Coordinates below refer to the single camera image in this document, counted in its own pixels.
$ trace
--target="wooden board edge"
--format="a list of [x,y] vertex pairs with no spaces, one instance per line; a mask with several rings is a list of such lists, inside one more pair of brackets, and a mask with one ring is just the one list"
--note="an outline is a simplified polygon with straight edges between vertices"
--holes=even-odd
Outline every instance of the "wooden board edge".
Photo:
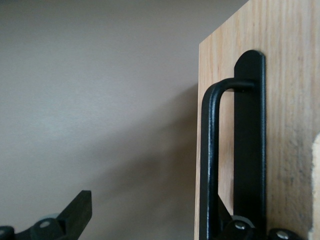
[[312,229],[309,232],[309,240],[320,239],[320,133],[316,136],[312,145]]

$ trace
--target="black clamp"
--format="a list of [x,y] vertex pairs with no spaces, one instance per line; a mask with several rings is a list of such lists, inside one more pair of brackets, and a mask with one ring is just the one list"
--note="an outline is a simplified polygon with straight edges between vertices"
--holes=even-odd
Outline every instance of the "black clamp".
[[56,218],[40,220],[16,234],[12,226],[0,226],[0,240],[77,240],[91,216],[91,191],[81,191]]
[[[201,109],[199,240],[266,239],[266,62],[245,52],[234,78],[213,84]],[[222,94],[234,92],[234,189],[231,217],[218,195],[219,108]],[[301,240],[272,229],[269,240]]]

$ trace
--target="light wood grain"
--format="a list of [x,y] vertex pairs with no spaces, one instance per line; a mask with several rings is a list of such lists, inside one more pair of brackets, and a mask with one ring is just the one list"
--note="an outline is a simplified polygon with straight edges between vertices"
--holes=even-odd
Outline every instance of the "light wood grain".
[[309,233],[309,240],[320,239],[320,133],[312,146],[313,169],[312,169],[312,196],[313,196],[313,223]]
[[[199,46],[195,240],[201,101],[210,85],[233,77],[237,59],[250,49],[263,52],[267,66],[267,227],[287,228],[306,239],[313,225],[312,144],[320,132],[320,1],[250,0]],[[232,213],[233,94],[225,93],[221,102],[219,195]]]

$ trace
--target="wood surface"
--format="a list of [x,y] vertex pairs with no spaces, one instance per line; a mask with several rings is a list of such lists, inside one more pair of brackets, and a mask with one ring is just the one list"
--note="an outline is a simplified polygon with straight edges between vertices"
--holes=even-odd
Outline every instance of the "wood surface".
[[[312,146],[320,132],[320,1],[250,0],[199,45],[195,240],[201,101],[210,85],[233,77],[238,58],[251,49],[266,56],[267,228],[287,228],[304,239],[320,228],[312,194],[320,189],[312,185]],[[232,92],[221,100],[219,142],[219,195],[232,213]]]
[[316,137],[312,146],[313,168],[312,168],[312,188],[313,188],[313,228],[309,232],[309,240],[320,239],[320,133]]

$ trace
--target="bolt head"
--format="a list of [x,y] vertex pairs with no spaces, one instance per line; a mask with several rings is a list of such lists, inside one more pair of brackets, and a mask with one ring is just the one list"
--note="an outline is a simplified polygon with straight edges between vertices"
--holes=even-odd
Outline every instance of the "bolt head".
[[289,239],[289,235],[285,231],[277,231],[276,235],[281,239],[285,239],[285,240]]
[[246,225],[242,221],[236,221],[234,225],[237,229],[240,229],[240,230],[246,229]]

